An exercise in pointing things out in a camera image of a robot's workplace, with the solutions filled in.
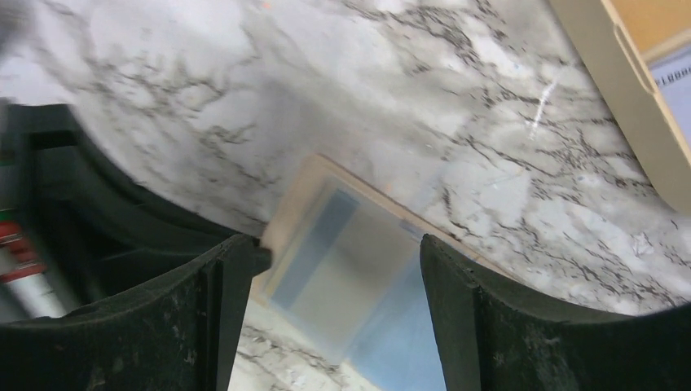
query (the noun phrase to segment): marble countertop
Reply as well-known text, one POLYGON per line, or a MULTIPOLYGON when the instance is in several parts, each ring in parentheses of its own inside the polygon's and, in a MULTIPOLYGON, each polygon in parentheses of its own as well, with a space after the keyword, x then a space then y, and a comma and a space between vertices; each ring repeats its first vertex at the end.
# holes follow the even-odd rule
POLYGON ((132 178, 203 217, 260 235, 319 152, 552 296, 691 299, 691 217, 546 0, 32 4, 0 94, 73 103, 132 178))

